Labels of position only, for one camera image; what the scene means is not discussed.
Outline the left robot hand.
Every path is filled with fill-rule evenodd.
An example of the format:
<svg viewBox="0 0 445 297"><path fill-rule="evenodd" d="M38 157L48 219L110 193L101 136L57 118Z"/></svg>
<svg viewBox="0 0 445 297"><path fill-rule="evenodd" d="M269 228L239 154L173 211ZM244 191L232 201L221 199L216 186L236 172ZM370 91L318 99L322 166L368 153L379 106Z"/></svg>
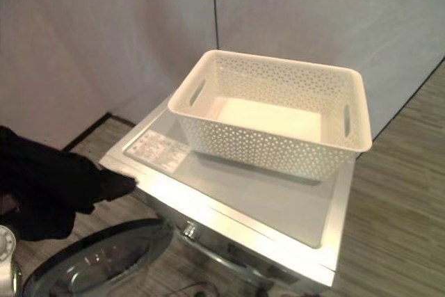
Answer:
<svg viewBox="0 0 445 297"><path fill-rule="evenodd" d="M20 205L18 200L11 194L2 193L0 195L1 215L9 214L10 212L18 212Z"/></svg>

